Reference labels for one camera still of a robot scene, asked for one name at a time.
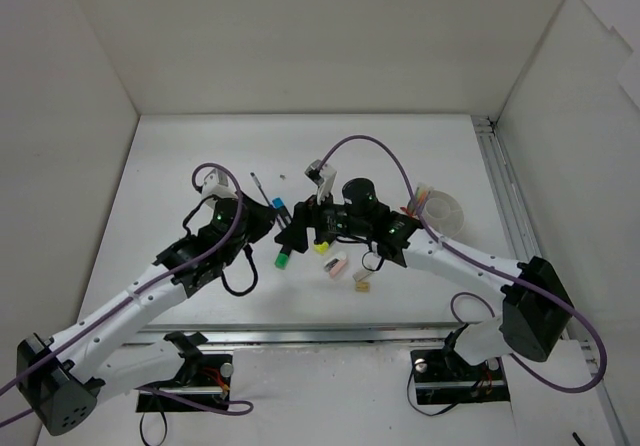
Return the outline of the blue pen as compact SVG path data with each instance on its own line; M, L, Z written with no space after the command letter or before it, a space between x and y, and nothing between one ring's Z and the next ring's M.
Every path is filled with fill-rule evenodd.
M262 198L265 200L265 202L267 203L267 205L269 207L271 207L272 209L275 209L275 206L271 200L271 198L267 195L259 177L257 176L257 174L253 171L250 172L250 176L254 182L254 184L256 185L256 188L258 189L258 191L260 192Z

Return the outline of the yellow cap black highlighter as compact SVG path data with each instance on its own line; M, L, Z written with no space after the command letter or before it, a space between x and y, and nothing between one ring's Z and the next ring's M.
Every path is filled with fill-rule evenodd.
M329 247L330 245L326 241L320 243L315 242L313 245L314 251L321 255L324 255L328 251Z

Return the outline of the grey eraser block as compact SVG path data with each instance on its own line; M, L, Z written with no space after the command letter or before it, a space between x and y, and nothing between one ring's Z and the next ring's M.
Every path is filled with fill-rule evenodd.
M372 274L371 271L368 271L366 269L357 271L356 273L353 274L353 279L356 282L360 282L360 281L364 281L366 278L368 278L370 275Z

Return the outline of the pink pen tube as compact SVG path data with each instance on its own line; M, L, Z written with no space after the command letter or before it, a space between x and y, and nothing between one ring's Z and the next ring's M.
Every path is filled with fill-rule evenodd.
M408 203L407 210L412 214L419 212L425 203L428 194L428 188L417 188L414 192L414 198Z

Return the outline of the blue cap black highlighter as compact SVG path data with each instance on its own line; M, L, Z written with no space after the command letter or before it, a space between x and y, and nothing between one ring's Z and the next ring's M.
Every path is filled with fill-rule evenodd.
M292 216L289 213L286 205L280 197L275 197L272 200L272 205L278 213L278 217L281 220L284 227L288 226L292 221Z

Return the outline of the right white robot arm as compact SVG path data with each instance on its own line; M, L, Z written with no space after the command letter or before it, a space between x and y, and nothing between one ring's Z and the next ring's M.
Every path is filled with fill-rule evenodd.
M310 232L319 243L358 240L382 264L426 271L477 295L500 299L494 318L463 326L447 339L442 364L455 378L468 376L493 357L518 354L537 363L549 358L569 322L565 308L570 301L548 261L492 256L426 230L419 220L381 203L366 178L349 181L342 196L340 204L331 196L297 203L276 243L304 253Z

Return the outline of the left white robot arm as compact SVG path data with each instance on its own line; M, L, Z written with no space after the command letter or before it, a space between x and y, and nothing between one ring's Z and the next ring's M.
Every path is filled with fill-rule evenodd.
M131 389L169 380L185 386L198 377L200 333L170 333L132 359L115 353L160 314L223 277L239 254L251 256L252 245L275 225L275 210L251 198L207 199L210 221L161 251L130 286L67 329L19 343L15 385L51 435L71 431L99 404Z

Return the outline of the red pen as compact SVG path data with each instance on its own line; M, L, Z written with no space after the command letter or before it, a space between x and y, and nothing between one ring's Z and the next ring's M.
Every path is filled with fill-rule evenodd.
M414 209L412 206L410 206L410 205L408 205L408 206L401 206L401 207L400 207L400 210L401 210L403 213L407 214L408 216L411 216L411 217L415 217L415 216L416 216L416 211L415 211L415 209Z

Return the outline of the green cap black highlighter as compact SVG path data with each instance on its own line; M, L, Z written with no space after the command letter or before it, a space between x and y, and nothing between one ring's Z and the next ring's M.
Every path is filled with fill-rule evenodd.
M276 259L274 261L274 266L279 270L285 270L287 268L289 259L290 259L289 252L280 251L276 256Z

